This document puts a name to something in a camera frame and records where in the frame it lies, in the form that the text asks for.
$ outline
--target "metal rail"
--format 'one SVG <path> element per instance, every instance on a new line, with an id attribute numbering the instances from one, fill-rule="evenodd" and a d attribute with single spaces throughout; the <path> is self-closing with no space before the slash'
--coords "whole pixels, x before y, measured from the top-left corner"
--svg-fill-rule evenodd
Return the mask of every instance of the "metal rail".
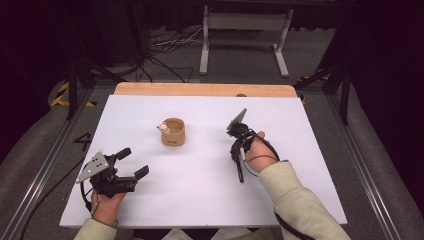
<path id="1" fill-rule="evenodd" d="M 343 124 L 343 120 L 339 115 L 339 106 L 337 103 L 337 99 L 334 95 L 327 95 L 327 102 L 331 108 L 331 111 L 335 118 L 337 119 L 338 126 L 345 137 L 347 144 L 353 154 L 354 157 L 354 165 L 356 171 L 359 175 L 359 178 L 362 182 L 362 185 L 365 189 L 365 192 L 368 196 L 368 199 L 371 203 L 372 208 L 374 209 L 375 215 L 377 216 L 377 220 L 380 223 L 380 226 L 383 230 L 383 233 L 388 240 L 400 240 L 401 237 L 394 225 L 392 218 L 386 208 L 383 198 L 374 183 L 374 180 L 368 171 L 367 165 L 362 157 L 362 154 L 353 138 L 352 132 L 349 127 Z"/>
<path id="2" fill-rule="evenodd" d="M 92 89 L 81 90 L 81 96 L 78 100 L 78 106 L 84 106 L 92 92 Z M 15 212 L 15 215 L 12 217 L 12 220 L 7 226 L 5 232 L 1 236 L 2 240 L 13 240 L 18 238 L 19 233 L 22 231 L 24 223 L 27 221 L 31 210 L 34 208 L 38 197 L 41 194 L 41 191 L 43 190 L 51 172 L 53 171 L 54 166 L 56 165 L 59 159 L 59 155 L 61 150 L 63 149 L 65 141 L 67 140 L 76 120 L 78 119 L 83 109 L 83 107 L 79 107 L 74 113 L 73 117 L 68 121 L 65 121 L 65 124 L 62 126 L 62 129 L 60 130 L 58 137 L 53 143 L 49 154 L 44 160 L 43 165 L 41 166 L 36 177 L 31 183 L 27 193 L 22 199 L 21 204 Z"/>

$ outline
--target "white table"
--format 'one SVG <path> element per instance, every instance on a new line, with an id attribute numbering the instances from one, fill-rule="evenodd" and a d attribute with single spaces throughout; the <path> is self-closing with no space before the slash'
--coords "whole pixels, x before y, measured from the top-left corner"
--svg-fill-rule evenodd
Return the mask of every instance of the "white table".
<path id="1" fill-rule="evenodd" d="M 106 104 L 85 162 L 98 151 L 110 155 L 130 147 L 132 154 L 116 163 L 119 176 L 132 176 L 149 165 L 150 173 L 122 203 L 120 227 L 277 226 L 272 202 L 258 179 L 243 169 L 241 184 L 230 157 L 235 139 L 226 134 L 226 127 L 244 107 L 248 110 L 243 122 L 264 130 L 280 157 L 293 163 L 303 184 L 339 223 L 347 222 L 301 101 L 290 86 L 125 83 L 118 88 Z M 198 96 L 159 96 L 164 91 L 169 95 L 193 91 Z M 280 97 L 204 96 L 240 91 Z M 135 92 L 150 96 L 124 95 Z M 156 125 L 169 117 L 186 123 L 186 142 L 181 147 L 160 141 Z M 88 217 L 75 185 L 60 225 L 80 227 Z"/>

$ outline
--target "human hand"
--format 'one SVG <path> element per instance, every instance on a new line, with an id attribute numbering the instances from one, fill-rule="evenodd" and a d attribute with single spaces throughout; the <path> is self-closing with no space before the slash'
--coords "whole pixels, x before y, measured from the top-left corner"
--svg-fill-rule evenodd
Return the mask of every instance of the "human hand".
<path id="1" fill-rule="evenodd" d="M 260 131 L 258 135 L 265 138 L 265 133 Z M 274 153 L 259 139 L 254 138 L 250 150 L 246 153 L 246 161 L 249 167 L 260 173 L 269 165 L 277 162 Z"/>
<path id="2" fill-rule="evenodd" d="M 119 205 L 127 193 L 117 193 L 112 198 L 97 194 L 93 190 L 91 194 L 91 206 L 94 210 L 93 219 L 114 227 L 118 217 Z"/>

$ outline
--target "wooden bowl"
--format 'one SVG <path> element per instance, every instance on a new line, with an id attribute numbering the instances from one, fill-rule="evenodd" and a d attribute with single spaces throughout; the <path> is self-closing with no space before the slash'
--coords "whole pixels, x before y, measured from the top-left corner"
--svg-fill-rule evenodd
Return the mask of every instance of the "wooden bowl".
<path id="1" fill-rule="evenodd" d="M 164 122 L 169 128 L 168 133 L 162 133 L 162 143 L 166 146 L 178 147 L 185 141 L 184 121 L 179 118 L 168 118 Z"/>

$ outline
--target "beige sleeve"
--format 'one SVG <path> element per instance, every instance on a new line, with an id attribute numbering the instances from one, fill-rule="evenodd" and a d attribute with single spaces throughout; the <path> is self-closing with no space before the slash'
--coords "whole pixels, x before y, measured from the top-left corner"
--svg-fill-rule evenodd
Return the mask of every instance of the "beige sleeve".
<path id="1" fill-rule="evenodd" d="M 115 235 L 115 228 L 93 219 L 87 219 L 74 240 L 113 240 Z"/>
<path id="2" fill-rule="evenodd" d="M 314 239 L 350 239 L 318 197 L 299 181 L 292 164 L 275 163 L 259 174 L 275 212 L 291 227 Z M 283 229 L 285 240 L 296 239 Z"/>

